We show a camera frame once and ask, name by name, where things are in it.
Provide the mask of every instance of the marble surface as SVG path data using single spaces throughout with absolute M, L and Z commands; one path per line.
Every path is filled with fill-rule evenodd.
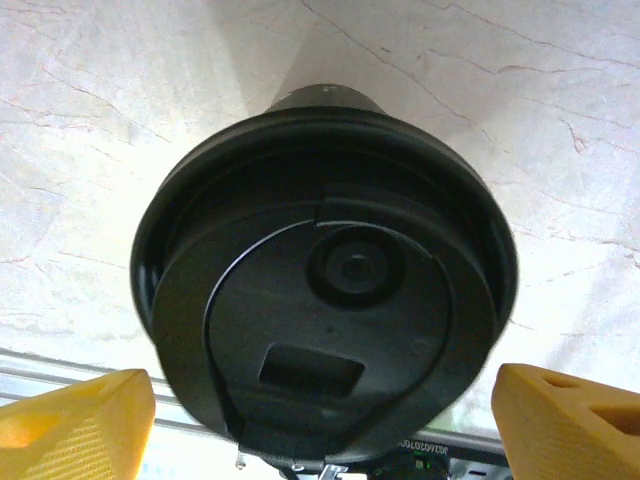
M 462 154 L 515 232 L 521 287 L 439 420 L 496 435 L 503 362 L 640 391 L 638 0 L 0 0 L 0 338 L 160 375 L 127 265 L 195 144 L 341 83 Z

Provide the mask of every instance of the black plastic lid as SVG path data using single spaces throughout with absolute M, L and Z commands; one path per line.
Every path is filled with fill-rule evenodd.
M 292 108 L 206 140 L 141 221 L 136 307 L 185 408 L 271 463 L 383 453 L 480 371 L 516 291 L 478 175 L 406 123 Z

